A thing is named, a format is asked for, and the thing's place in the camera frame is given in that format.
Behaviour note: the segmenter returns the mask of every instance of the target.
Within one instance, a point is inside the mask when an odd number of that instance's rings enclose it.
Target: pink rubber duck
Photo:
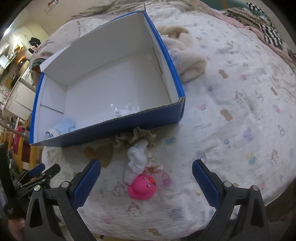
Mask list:
[[[133,199],[147,200],[153,196],[156,184],[151,176],[140,174],[131,185],[128,186],[128,194]]]

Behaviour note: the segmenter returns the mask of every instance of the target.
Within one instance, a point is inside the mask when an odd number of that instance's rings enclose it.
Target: blue cardboard box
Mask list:
[[[127,129],[177,123],[185,95],[173,62],[145,11],[112,20],[41,66],[30,144],[64,147]],[[67,117],[75,130],[48,138]]]

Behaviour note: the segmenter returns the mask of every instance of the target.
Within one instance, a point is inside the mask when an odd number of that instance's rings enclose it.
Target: patterned bed sheet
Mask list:
[[[222,181],[244,188],[257,185],[266,204],[295,178],[295,74],[249,30],[165,2],[146,10],[154,24],[188,28],[194,51],[208,60],[205,75],[183,84],[186,103],[180,123],[150,130],[156,139],[149,150],[164,165],[163,171],[149,173],[157,184],[154,196],[139,201],[127,195],[127,150],[114,149],[113,138],[63,149],[45,147],[42,162],[47,167],[60,164],[51,183],[55,187],[71,180],[90,158],[109,157],[78,209],[91,232],[134,240],[175,239],[204,228],[215,212],[192,176],[195,159],[202,159]],[[89,17],[79,27],[103,22]]]

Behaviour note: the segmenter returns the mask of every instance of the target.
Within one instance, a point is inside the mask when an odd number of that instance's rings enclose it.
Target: bed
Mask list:
[[[142,7],[140,2],[118,0],[75,16],[35,51],[31,68],[97,26]],[[123,182],[127,149],[114,148],[115,138],[44,148],[46,167],[61,166],[52,187],[71,180],[91,158],[109,160],[102,165],[85,205],[78,209],[96,237],[163,240],[204,228],[215,209],[192,176],[196,159],[202,159],[222,181],[244,188],[257,185],[265,204],[296,176],[296,71],[289,54],[267,43],[258,29],[200,1],[146,1],[145,7],[154,24],[188,28],[194,51],[207,58],[207,69],[199,78],[183,83],[182,120],[150,130],[156,138],[149,151],[164,168],[149,172],[157,184],[149,200],[127,195]]]

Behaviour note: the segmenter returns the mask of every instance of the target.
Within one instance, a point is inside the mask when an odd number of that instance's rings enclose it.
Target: metal screw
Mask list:
[[[229,182],[229,181],[226,181],[226,182],[224,182],[224,186],[226,186],[226,187],[231,187],[232,186],[232,184],[231,184],[231,182]]]
[[[63,187],[63,188],[66,188],[66,187],[68,187],[68,186],[69,186],[69,183],[68,183],[68,182],[63,182],[63,183],[62,183],[62,187]]]
[[[39,191],[40,188],[41,188],[40,185],[37,185],[37,186],[34,187],[34,190],[35,190],[35,191]]]
[[[252,188],[254,191],[259,191],[259,187],[257,187],[256,185],[253,185]]]

